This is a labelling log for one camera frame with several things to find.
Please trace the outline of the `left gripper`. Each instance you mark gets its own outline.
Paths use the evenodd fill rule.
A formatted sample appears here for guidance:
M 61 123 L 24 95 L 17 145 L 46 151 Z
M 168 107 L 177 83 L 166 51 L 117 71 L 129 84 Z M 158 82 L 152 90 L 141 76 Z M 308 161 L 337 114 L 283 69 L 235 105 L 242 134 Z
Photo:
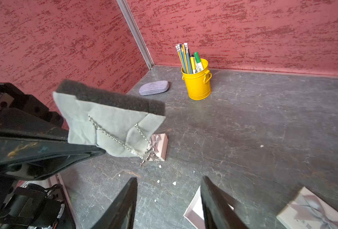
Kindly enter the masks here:
M 75 229 L 69 198 L 56 174 L 105 154 L 67 142 L 60 119 L 10 83 L 0 84 L 0 228 Z

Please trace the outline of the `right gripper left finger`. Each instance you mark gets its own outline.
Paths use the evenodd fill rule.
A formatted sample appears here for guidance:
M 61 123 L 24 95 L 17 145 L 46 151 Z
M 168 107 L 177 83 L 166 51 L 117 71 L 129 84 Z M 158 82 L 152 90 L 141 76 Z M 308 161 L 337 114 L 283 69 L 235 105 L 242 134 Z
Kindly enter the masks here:
M 138 181 L 131 177 L 92 229 L 133 229 Z

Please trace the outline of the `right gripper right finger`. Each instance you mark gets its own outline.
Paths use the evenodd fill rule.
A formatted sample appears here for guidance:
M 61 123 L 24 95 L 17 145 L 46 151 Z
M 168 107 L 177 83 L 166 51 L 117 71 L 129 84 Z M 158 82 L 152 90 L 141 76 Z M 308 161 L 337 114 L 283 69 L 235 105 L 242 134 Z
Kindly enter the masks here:
M 229 207 L 226 199 L 209 177 L 203 176 L 200 196 L 206 229 L 246 229 L 236 213 Z

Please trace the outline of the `pink jewelry box base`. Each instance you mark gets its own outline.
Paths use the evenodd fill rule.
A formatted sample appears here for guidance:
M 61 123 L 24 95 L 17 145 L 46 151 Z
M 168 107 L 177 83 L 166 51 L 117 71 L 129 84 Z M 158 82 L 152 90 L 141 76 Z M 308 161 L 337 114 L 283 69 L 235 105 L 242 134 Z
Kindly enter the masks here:
M 218 188 L 221 195 L 225 198 L 229 207 L 234 210 L 236 200 L 224 192 L 222 189 Z M 192 199 L 190 205 L 187 207 L 186 211 L 183 214 L 196 229 L 205 229 L 204 214 L 202 209 L 202 200 L 200 194 L 200 187 L 197 189 L 194 198 Z

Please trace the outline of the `grey foam necklace pad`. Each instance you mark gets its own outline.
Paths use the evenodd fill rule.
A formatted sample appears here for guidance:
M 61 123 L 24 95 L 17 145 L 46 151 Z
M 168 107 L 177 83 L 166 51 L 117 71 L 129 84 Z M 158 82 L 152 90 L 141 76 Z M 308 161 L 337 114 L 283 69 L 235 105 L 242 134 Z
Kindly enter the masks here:
M 53 92 L 70 144 L 97 146 L 115 157 L 146 159 L 151 136 L 165 120 L 162 101 L 64 80 Z

